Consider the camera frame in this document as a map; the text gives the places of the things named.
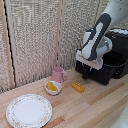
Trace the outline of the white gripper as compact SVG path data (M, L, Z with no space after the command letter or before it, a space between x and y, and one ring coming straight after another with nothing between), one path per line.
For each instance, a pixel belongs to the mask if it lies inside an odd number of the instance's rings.
M79 62L82 62L82 63L84 63L84 64L86 64L86 65L88 65L94 69L97 69L97 70L101 69L102 65L103 65L103 59L102 58L100 58L99 60L95 60L95 61L88 61L82 56L80 50L78 50L76 52L76 60Z

